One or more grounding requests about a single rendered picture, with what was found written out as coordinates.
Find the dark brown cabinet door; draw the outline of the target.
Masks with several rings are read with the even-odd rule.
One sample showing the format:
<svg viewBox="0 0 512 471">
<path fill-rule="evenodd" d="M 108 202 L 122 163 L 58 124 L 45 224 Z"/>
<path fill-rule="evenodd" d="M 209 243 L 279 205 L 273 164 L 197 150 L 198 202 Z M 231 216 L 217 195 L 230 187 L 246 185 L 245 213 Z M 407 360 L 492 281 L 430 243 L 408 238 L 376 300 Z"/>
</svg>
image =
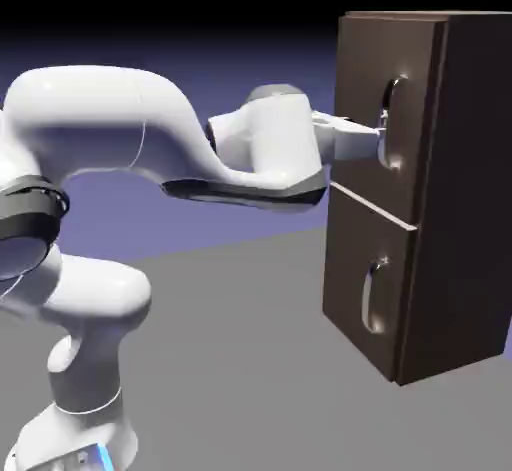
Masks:
<svg viewBox="0 0 512 471">
<path fill-rule="evenodd" d="M 418 224 L 446 24 L 347 15 L 340 23 L 335 112 L 381 128 L 382 151 L 338 161 L 334 181 Z"/>
<path fill-rule="evenodd" d="M 393 382 L 417 228 L 330 188 L 323 313 Z"/>
</svg>

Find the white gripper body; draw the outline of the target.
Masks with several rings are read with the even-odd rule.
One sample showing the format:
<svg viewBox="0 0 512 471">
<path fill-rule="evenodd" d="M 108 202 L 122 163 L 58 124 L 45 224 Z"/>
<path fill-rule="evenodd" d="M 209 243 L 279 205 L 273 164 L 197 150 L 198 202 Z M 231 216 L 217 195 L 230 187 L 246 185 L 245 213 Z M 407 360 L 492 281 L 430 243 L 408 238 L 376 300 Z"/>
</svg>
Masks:
<svg viewBox="0 0 512 471">
<path fill-rule="evenodd" d="M 380 131 L 356 123 L 345 117 L 336 117 L 333 125 L 333 158 L 336 161 L 372 158 L 377 155 Z"/>
</svg>

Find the dark brown wooden cabinet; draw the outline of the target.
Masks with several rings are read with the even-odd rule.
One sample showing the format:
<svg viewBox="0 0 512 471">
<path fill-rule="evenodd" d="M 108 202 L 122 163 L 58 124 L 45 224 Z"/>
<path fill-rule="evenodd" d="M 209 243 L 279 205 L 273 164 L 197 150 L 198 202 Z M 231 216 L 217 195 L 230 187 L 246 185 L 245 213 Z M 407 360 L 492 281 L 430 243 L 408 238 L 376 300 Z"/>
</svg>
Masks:
<svg viewBox="0 0 512 471">
<path fill-rule="evenodd" d="M 505 348 L 512 318 L 512 13 L 343 17 L 351 14 L 446 24 L 418 224 L 331 177 L 331 187 L 417 228 L 393 381 L 406 385 Z"/>
</svg>

